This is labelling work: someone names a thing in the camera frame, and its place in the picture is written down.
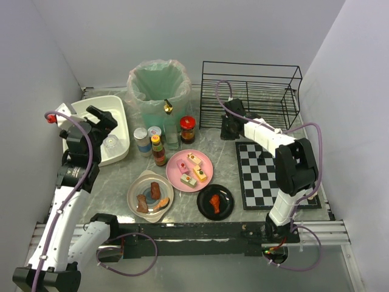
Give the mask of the clear wine glass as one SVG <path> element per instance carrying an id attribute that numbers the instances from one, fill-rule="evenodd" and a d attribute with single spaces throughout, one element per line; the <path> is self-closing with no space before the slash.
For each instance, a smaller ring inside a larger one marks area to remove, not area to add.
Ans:
<path id="1" fill-rule="evenodd" d="M 103 148 L 108 158 L 120 156 L 124 150 L 122 142 L 114 134 L 109 134 L 103 141 Z"/>

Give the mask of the cream cake piece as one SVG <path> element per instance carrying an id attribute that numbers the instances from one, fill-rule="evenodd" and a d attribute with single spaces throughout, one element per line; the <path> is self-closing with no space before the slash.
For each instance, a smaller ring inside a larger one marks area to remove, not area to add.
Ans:
<path id="1" fill-rule="evenodd" d="M 201 165 L 202 160 L 193 153 L 187 155 L 187 159 L 194 165 Z"/>

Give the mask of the yellow cake piece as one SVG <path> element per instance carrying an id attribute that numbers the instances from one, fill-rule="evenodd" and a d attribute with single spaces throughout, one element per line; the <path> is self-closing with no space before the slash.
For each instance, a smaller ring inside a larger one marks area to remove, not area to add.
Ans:
<path id="1" fill-rule="evenodd" d="M 205 172 L 203 171 L 203 169 L 201 169 L 201 167 L 199 165 L 196 165 L 193 167 L 193 171 L 194 171 L 194 174 L 196 175 L 197 179 L 200 181 L 200 182 L 204 182 L 207 180 L 207 175 L 205 174 Z"/>

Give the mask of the pink cake piece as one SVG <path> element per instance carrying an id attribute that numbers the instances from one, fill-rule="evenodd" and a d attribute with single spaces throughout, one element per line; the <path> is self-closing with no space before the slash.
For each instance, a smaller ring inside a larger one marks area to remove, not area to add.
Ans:
<path id="1" fill-rule="evenodd" d="M 176 164 L 181 174 L 186 174 L 188 172 L 187 166 L 183 159 L 178 159 Z"/>

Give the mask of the green white cake piece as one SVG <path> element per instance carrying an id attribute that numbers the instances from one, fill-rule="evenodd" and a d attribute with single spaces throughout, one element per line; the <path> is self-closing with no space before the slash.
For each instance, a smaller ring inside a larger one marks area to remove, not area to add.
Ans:
<path id="1" fill-rule="evenodd" d="M 197 185 L 197 181 L 185 173 L 181 176 L 181 182 L 191 188 L 195 188 Z"/>

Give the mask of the pink plate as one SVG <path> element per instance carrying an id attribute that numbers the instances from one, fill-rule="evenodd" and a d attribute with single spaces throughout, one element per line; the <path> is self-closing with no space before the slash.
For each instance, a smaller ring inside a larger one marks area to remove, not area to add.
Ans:
<path id="1" fill-rule="evenodd" d="M 195 164 L 192 163 L 188 159 L 188 154 L 192 153 L 192 155 L 196 156 L 201 160 L 200 168 L 205 173 L 207 179 L 203 182 L 199 180 L 199 178 L 195 175 L 193 168 Z M 187 166 L 188 176 L 195 179 L 197 181 L 195 187 L 190 187 L 184 184 L 181 181 L 182 173 L 177 166 L 177 162 L 183 160 L 183 163 Z M 181 191 L 181 192 L 199 192 L 204 187 L 206 187 L 213 177 L 213 164 L 209 157 L 201 151 L 189 149 L 189 150 L 181 150 L 174 154 L 167 162 L 166 165 L 166 176 L 171 185 Z"/>

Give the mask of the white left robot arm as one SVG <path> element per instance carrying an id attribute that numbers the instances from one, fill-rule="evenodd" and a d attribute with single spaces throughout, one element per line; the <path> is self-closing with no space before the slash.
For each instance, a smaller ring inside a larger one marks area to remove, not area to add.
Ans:
<path id="1" fill-rule="evenodd" d="M 57 171 L 55 195 L 49 218 L 33 256 L 25 267 L 15 269 L 12 281 L 21 291 L 77 291 L 83 265 L 97 248 L 119 232 L 115 215 L 97 214 L 92 225 L 72 245 L 71 240 L 86 198 L 99 174 L 100 147 L 117 121 L 109 111 L 88 106 L 95 123 L 79 117 L 62 104 L 44 115 L 61 129 L 67 150 Z"/>

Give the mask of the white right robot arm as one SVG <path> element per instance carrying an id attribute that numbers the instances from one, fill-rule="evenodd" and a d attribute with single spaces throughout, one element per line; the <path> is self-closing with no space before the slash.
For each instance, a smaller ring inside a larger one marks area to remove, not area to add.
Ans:
<path id="1" fill-rule="evenodd" d="M 278 192 L 266 217 L 267 236 L 284 237 L 293 233 L 298 205 L 315 194 L 314 185 L 320 177 L 310 141 L 289 136 L 263 118 L 247 113 L 240 99 L 230 98 L 221 106 L 225 111 L 221 138 L 234 140 L 245 137 L 260 145 L 275 160 Z"/>

